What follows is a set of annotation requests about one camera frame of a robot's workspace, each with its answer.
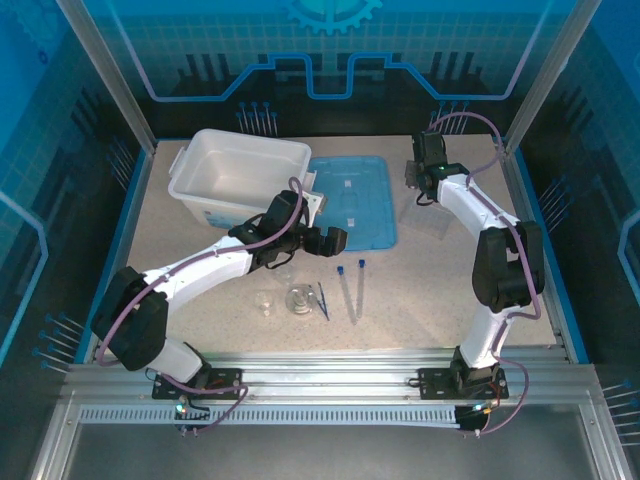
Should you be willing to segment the blue capped test tube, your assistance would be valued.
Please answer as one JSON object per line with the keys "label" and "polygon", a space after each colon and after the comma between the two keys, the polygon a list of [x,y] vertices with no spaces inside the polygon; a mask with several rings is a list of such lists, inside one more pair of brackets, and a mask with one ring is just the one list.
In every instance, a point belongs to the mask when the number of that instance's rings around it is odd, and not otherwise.
{"label": "blue capped test tube", "polygon": [[356,325],[358,323],[358,318],[356,316],[356,311],[354,309],[353,300],[349,291],[349,287],[347,284],[347,280],[345,277],[345,271],[343,266],[337,267],[337,273],[339,276],[340,286],[343,293],[344,303],[346,306],[347,314],[349,316],[350,322],[352,325]]}
{"label": "blue capped test tube", "polygon": [[364,310],[364,289],[365,289],[365,267],[366,261],[360,259],[358,261],[358,282],[357,282],[357,295],[356,295],[356,320],[359,321],[362,318]]}

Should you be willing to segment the blue plastic bin lid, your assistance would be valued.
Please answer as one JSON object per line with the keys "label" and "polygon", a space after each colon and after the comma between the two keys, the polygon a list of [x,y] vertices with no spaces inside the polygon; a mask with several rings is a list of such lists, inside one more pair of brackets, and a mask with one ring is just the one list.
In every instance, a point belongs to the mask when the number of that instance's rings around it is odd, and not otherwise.
{"label": "blue plastic bin lid", "polygon": [[327,199],[314,225],[347,232],[351,252],[388,250],[397,241],[396,221],[387,162],[380,156],[315,157],[313,190]]}

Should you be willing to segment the glass conical flask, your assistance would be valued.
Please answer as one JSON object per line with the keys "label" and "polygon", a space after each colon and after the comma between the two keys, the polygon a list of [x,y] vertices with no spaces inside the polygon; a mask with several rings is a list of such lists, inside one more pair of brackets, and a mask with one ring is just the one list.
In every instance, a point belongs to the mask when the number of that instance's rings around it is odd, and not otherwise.
{"label": "glass conical flask", "polygon": [[293,285],[285,296],[285,305],[294,315],[307,315],[317,306],[317,297],[311,285]]}

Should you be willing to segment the white plastic storage bin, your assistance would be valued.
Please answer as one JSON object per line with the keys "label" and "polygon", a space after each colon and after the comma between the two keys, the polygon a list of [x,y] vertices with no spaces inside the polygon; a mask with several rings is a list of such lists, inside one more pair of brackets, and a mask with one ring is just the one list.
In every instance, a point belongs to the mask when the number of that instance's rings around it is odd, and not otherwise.
{"label": "white plastic storage bin", "polygon": [[291,177],[303,180],[310,159],[305,143],[203,129],[176,155],[168,193],[200,224],[230,229],[265,212]]}

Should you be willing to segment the clear test tube rack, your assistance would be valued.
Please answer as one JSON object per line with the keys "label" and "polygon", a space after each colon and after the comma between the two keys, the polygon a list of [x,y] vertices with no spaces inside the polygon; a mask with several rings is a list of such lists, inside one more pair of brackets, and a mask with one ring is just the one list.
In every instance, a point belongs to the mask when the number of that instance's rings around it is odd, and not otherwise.
{"label": "clear test tube rack", "polygon": [[455,217],[439,204],[421,206],[410,200],[400,214],[399,223],[413,231],[442,240]]}

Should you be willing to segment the black controller board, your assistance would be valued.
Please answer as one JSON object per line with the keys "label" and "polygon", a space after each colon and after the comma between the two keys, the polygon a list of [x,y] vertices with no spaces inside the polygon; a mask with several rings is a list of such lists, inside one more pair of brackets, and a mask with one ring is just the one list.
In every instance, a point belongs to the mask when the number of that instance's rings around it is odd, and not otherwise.
{"label": "black controller board", "polygon": [[461,432],[482,432],[488,428],[490,417],[498,408],[497,401],[456,406],[454,409],[455,422]]}
{"label": "black controller board", "polygon": [[194,421],[204,421],[211,418],[209,407],[196,405],[191,398],[182,395],[176,406],[174,413],[175,428],[185,437],[191,433],[194,437],[204,427],[203,424],[194,424]]}

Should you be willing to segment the aluminium side rail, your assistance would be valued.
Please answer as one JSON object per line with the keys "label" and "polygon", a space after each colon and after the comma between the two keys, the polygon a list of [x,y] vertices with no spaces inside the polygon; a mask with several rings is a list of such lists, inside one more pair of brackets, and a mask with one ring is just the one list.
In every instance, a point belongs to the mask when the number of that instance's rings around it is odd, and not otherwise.
{"label": "aluminium side rail", "polygon": [[548,229],[533,188],[530,174],[519,149],[507,154],[500,163],[516,215],[524,220],[535,220],[542,231],[543,262],[546,284],[542,293],[547,323],[552,329],[555,343],[561,346],[570,363],[581,363],[581,343],[573,338],[574,315],[565,283],[553,251]]}

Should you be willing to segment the aluminium front frame rail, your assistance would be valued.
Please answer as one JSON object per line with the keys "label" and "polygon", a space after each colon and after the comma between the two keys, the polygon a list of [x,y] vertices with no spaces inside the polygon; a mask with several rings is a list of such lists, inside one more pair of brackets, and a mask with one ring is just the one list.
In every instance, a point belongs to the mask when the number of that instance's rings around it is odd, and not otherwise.
{"label": "aluminium front frame rail", "polygon": [[[509,347],[502,351],[511,406],[583,405],[604,395],[594,366],[570,363],[563,348]],[[220,353],[220,368],[240,368],[247,403],[264,405],[409,405],[420,401],[408,381],[418,369],[447,367],[450,349]],[[71,368],[60,396],[84,404],[146,405],[151,382],[142,372],[95,364]]]}

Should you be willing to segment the aluminium frame post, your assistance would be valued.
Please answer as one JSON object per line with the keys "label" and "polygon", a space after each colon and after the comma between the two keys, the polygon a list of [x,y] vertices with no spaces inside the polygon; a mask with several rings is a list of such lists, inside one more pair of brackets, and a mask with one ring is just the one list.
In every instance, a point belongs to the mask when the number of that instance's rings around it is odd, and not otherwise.
{"label": "aluminium frame post", "polygon": [[513,155],[589,26],[602,0],[576,0],[506,134],[504,152]]}
{"label": "aluminium frame post", "polygon": [[84,2],[82,0],[55,0],[55,2],[136,140],[147,155],[153,156],[156,152],[157,140]]}

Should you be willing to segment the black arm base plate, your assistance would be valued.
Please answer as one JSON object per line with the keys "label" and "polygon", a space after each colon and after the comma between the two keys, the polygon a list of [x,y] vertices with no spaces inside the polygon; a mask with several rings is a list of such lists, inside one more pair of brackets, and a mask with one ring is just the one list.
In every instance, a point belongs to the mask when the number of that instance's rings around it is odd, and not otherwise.
{"label": "black arm base plate", "polygon": [[[241,369],[211,368],[204,373],[198,373],[187,383],[187,386],[200,392],[201,390],[219,390],[239,386],[241,381]],[[154,400],[179,400],[181,397],[189,400],[237,400],[239,395],[240,392],[238,390],[213,394],[187,392],[175,387],[159,373],[155,374],[151,392]]]}
{"label": "black arm base plate", "polygon": [[422,400],[497,400],[510,397],[506,375],[499,364],[468,371],[419,369],[417,388]]}

